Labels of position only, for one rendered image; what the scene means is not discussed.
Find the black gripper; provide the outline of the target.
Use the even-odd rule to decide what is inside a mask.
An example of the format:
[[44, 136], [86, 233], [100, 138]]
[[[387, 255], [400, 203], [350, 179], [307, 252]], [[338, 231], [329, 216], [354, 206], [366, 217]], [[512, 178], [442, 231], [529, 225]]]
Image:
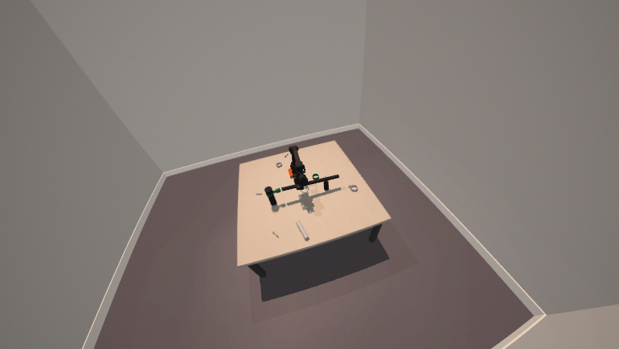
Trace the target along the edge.
[[299, 183], [299, 179], [298, 179], [298, 177], [296, 176], [296, 174], [293, 174], [293, 178], [294, 178], [294, 179], [293, 179], [294, 183], [295, 183], [295, 184], [297, 184], [297, 185], [295, 185], [295, 186], [296, 186], [296, 189], [297, 189], [297, 190], [303, 190], [303, 189], [304, 189], [304, 187], [303, 187], [303, 185], [302, 185], [301, 183]]

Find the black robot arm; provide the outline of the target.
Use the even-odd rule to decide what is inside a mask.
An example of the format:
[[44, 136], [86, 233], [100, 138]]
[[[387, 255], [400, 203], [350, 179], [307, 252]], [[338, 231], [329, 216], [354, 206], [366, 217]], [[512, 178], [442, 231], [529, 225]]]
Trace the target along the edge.
[[[302, 163], [302, 161], [299, 158], [298, 155], [298, 146], [290, 146], [289, 147], [289, 152], [292, 155], [292, 162], [290, 165], [291, 171], [293, 174], [296, 174], [296, 176], [299, 179], [299, 183], [303, 184], [303, 183], [307, 183], [308, 179], [305, 176], [305, 165]], [[304, 170], [303, 170], [304, 168]]]

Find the beige cylinder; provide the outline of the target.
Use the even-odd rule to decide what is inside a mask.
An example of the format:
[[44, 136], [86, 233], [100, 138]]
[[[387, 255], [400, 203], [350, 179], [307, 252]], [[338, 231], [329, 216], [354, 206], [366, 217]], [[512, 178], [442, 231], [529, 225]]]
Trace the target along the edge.
[[296, 224], [300, 230], [300, 232], [302, 233], [302, 235], [304, 236], [305, 240], [309, 239], [309, 236], [307, 235], [307, 233], [305, 232], [305, 229], [302, 227], [301, 222], [298, 220], [296, 221]]

